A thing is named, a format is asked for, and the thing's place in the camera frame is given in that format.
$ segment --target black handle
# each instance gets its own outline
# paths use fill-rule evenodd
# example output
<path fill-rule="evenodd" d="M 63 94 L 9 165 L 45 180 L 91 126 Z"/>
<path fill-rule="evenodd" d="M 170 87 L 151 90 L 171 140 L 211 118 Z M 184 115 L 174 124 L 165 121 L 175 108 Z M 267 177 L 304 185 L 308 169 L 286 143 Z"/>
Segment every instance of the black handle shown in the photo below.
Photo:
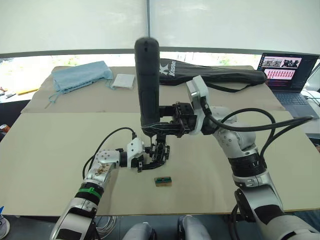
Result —
<path fill-rule="evenodd" d="M 158 41 L 150 37 L 138 39 L 134 45 L 134 58 L 138 82 L 141 125 L 157 123 L 160 121 L 160 52 Z"/>

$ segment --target light blue cloth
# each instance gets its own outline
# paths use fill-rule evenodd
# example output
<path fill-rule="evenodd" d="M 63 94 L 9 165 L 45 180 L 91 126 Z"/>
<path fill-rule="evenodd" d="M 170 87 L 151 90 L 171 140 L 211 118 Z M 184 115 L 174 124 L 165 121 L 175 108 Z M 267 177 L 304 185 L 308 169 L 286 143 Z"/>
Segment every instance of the light blue cloth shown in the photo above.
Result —
<path fill-rule="evenodd" d="M 55 103 L 61 94 L 88 86 L 99 80 L 112 80 L 113 74 L 104 61 L 92 62 L 52 72 L 56 93 L 49 97 Z"/>

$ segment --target laptop screen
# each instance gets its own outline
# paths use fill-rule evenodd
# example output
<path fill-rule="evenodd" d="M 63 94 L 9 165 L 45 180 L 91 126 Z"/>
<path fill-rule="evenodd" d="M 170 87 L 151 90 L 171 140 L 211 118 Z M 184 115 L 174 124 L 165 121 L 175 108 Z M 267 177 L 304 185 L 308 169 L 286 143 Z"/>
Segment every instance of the laptop screen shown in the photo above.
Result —
<path fill-rule="evenodd" d="M 300 93 L 319 56 L 304 54 L 263 53 L 258 69 L 267 77 L 273 91 Z"/>

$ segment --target green cable tie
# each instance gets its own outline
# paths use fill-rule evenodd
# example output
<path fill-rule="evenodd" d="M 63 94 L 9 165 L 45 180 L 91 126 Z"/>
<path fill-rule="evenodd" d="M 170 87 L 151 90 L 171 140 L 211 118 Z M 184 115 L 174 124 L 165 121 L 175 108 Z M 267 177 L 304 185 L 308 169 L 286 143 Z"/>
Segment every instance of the green cable tie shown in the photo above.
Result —
<path fill-rule="evenodd" d="M 93 186 L 90 188 L 80 188 L 78 192 L 79 193 L 90 193 L 90 194 L 93 194 L 96 197 L 98 197 L 99 200 L 101 199 L 101 195 L 95 191 L 95 188 Z"/>

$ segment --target laptop keyboard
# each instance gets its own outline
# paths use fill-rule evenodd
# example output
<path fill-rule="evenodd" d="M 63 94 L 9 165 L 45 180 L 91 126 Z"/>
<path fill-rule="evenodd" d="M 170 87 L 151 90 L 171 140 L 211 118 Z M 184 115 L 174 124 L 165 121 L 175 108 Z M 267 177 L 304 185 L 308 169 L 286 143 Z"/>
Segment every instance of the laptop keyboard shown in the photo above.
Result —
<path fill-rule="evenodd" d="M 273 93 L 281 104 L 308 105 L 307 100 L 300 93 Z"/>

